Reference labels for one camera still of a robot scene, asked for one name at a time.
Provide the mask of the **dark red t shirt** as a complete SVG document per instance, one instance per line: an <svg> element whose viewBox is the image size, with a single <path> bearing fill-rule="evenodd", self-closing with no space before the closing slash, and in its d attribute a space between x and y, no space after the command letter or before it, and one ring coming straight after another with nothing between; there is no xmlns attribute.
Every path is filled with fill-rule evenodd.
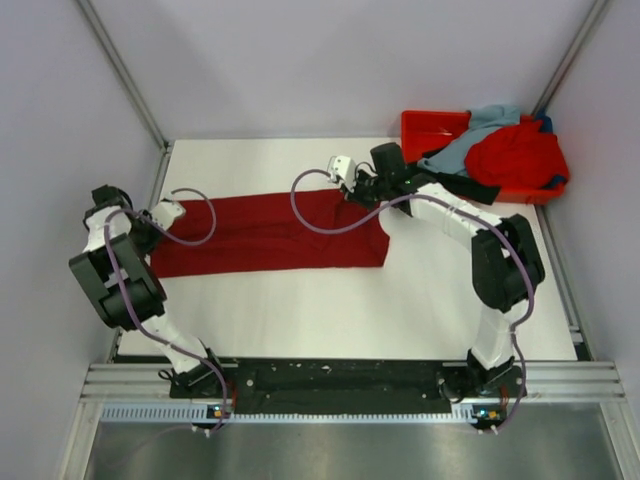
<svg viewBox="0 0 640 480"><path fill-rule="evenodd" d="M207 242L185 246L163 240L151 255L160 278L294 269L380 268L390 237L377 219L339 235L318 234L295 217L287 193L240 196L182 203L186 215L170 232L183 240L204 238L216 212L216 229Z"/></svg>

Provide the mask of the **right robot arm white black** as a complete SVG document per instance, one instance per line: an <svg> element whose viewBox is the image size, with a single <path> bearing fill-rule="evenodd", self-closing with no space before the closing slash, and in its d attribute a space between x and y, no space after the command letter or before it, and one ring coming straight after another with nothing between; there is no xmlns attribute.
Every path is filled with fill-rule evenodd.
<svg viewBox="0 0 640 480"><path fill-rule="evenodd" d="M458 403L472 394L497 391L522 355L517 329L533 313L545 270L529 221L520 214L500 217L452 191L445 177L418 163L407 163L401 147L373 148L372 172L349 157L329 163L332 182L346 200L367 209L388 203L405 215L437 226L471 255L471 283L481 303L476 338L466 370L440 382L441 394Z"/></svg>

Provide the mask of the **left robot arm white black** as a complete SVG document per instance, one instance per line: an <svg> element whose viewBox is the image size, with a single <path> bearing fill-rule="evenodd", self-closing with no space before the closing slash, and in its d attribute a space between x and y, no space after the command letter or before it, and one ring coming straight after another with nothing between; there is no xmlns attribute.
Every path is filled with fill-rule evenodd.
<svg viewBox="0 0 640 480"><path fill-rule="evenodd" d="M164 198L150 210L136 211L124 190L103 185L91 192L94 205L83 218L86 246L68 265L107 327L140 333L169 361L171 368L162 377L170 382L174 396L226 398L225 370L211 348L175 325L165 307L167 294L148 261L164 238L195 247L215 232L212 202L193 188L177 191L204 200L211 219L204 237L185 240L169 232L186 215L184 206L174 198Z"/></svg>

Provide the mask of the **red plastic bin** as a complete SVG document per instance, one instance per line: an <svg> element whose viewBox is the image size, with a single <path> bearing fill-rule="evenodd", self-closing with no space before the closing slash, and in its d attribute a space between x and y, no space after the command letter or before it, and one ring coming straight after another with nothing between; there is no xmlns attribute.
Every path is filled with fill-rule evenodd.
<svg viewBox="0 0 640 480"><path fill-rule="evenodd" d="M406 110L401 114L401 147L407 163L419 161L425 153L440 150L462 135L468 127L470 113ZM546 205L561 197L568 181L559 180L549 188L502 188L496 203Z"/></svg>

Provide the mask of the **light blue t shirt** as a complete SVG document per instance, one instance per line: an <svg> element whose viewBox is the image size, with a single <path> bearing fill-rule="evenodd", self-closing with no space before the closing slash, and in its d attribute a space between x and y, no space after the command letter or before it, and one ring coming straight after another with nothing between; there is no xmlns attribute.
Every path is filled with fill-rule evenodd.
<svg viewBox="0 0 640 480"><path fill-rule="evenodd" d="M521 119L520 108L513 105L490 105L469 113L467 130L442 151L419 160L419 168L468 178L465 159L471 148L501 128L518 125Z"/></svg>

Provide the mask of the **black t shirt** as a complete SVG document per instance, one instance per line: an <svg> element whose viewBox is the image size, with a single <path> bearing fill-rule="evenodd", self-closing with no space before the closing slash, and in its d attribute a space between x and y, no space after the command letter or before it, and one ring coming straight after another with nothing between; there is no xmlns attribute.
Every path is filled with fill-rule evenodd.
<svg viewBox="0 0 640 480"><path fill-rule="evenodd" d="M458 197L483 205L492 205L501 192L499 186L486 186L462 175L438 173L419 166L417 162L408 163L407 168L412 174L427 175L430 179L441 184L448 192Z"/></svg>

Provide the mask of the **bright red t shirt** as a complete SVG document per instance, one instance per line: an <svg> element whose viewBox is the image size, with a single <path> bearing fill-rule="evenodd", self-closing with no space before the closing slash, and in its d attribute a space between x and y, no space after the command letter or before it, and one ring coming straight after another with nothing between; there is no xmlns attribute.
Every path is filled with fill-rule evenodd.
<svg viewBox="0 0 640 480"><path fill-rule="evenodd" d="M501 127L474 144L465 157L469 176L485 186L548 189L570 180L558 137L541 120Z"/></svg>

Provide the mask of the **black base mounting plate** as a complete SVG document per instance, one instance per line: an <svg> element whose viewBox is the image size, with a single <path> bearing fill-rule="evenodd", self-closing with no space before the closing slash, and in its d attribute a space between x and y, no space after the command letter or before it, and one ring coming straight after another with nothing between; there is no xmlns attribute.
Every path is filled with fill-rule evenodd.
<svg viewBox="0 0 640 480"><path fill-rule="evenodd" d="M216 376L204 366L194 378L163 369L173 399L228 395L239 415L366 415L448 413L472 398L502 403L523 389L514 361L484 370L464 361L228 359Z"/></svg>

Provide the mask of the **left aluminium corner post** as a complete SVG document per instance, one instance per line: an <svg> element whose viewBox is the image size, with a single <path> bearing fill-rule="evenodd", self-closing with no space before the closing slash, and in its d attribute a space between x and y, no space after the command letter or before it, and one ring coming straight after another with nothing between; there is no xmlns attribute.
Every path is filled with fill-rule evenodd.
<svg viewBox="0 0 640 480"><path fill-rule="evenodd" d="M89 30L97 41L109 67L115 75L118 83L123 88L124 94L142 126L147 131L157 148L160 151L166 150L168 140L165 138L154 119L143 95L130 74L129 69L107 31L106 26L104 25L93 2L89 0L75 0L74 4L78 8Z"/></svg>

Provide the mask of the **aluminium corner post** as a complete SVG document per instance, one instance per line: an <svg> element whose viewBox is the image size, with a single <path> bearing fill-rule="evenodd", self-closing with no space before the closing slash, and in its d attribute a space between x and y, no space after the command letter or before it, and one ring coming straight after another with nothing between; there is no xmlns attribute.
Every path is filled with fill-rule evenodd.
<svg viewBox="0 0 640 480"><path fill-rule="evenodd" d="M89 30L97 41L109 67L115 75L118 83L123 88L124 94L142 126L147 131L157 148L160 151L166 150L168 140L165 138L154 119L143 95L130 74L129 69L107 31L106 26L104 25L93 2L89 0L75 0L74 4L78 8Z"/></svg>
<svg viewBox="0 0 640 480"><path fill-rule="evenodd" d="M571 42L565 49L558 65L535 103L531 111L532 116L546 112L549 109L561 86L577 63L581 53L596 34L612 4L612 0L595 0L591 2L584 19L581 21Z"/></svg>

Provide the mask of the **right aluminium side rail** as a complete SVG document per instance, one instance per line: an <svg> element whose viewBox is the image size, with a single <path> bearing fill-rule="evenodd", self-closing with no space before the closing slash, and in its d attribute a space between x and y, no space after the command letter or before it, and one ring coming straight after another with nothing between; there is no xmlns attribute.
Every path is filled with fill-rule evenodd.
<svg viewBox="0 0 640 480"><path fill-rule="evenodd" d="M579 361L594 361L594 355L582 325L578 305L572 292L569 276L561 258L561 252L549 220L545 206L535 207L542 237L548 252L554 278L556 280L561 303L567 318L569 332Z"/></svg>

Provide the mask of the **right aluminium corner post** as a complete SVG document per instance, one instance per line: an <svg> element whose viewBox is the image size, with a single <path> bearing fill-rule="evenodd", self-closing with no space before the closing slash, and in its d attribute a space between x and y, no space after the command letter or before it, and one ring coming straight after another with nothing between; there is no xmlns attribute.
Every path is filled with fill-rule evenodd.
<svg viewBox="0 0 640 480"><path fill-rule="evenodd" d="M571 42L565 49L558 65L535 103L531 111L532 116L546 112L549 109L561 86L577 63L581 53L596 34L612 4L612 0L595 0L591 2L584 19L581 21Z"/></svg>

